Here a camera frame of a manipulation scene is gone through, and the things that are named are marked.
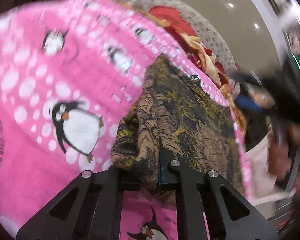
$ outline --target patterned fabric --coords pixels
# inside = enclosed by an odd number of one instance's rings
[[[148,67],[143,94],[119,123],[113,164],[156,188],[159,138],[181,162],[202,172],[217,170],[243,193],[229,108],[215,104],[165,55]]]
[[[133,7],[144,11],[149,11],[157,5],[178,9],[181,16],[192,26],[203,45],[211,49],[217,56],[217,61],[223,65],[225,74],[231,77],[236,71],[234,58],[224,39],[205,17],[186,3],[179,0],[131,0],[130,3]],[[229,83],[233,89],[232,96],[236,98],[240,93],[240,84],[232,79],[229,80]]]

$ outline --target hand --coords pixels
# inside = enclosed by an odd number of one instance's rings
[[[289,129],[289,137],[293,142],[300,146],[300,125],[292,124]],[[274,134],[270,133],[268,137],[269,156],[268,163],[269,173],[277,176],[277,179],[283,180],[286,173],[290,170],[291,160],[288,158],[288,145],[279,146],[275,140]],[[300,167],[294,187],[297,190],[297,195],[300,196]]]

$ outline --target pink bedsheet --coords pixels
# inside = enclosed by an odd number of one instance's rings
[[[81,171],[109,168],[119,120],[161,53],[228,106],[176,47],[164,29],[112,0],[32,3],[0,16],[0,222],[12,236]],[[249,197],[250,167],[234,129]],[[174,208],[143,192],[124,195],[121,239],[146,230],[153,212],[177,239]]]

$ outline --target penguin eye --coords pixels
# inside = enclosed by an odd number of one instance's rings
[[[56,113],[56,121],[59,122],[61,120],[62,114],[60,112]]]
[[[65,110],[66,110],[66,105],[62,104],[62,105],[60,106],[60,112],[61,112],[61,113],[64,113]]]

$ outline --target triangular cutout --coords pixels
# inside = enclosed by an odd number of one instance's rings
[[[78,192],[78,187],[74,187],[70,190],[70,192],[49,211],[49,215],[62,221],[67,220]]]
[[[246,217],[250,214],[248,208],[246,208],[239,199],[234,197],[232,193],[226,188],[220,188],[223,200],[225,201],[229,216],[231,220],[236,221],[240,218]]]

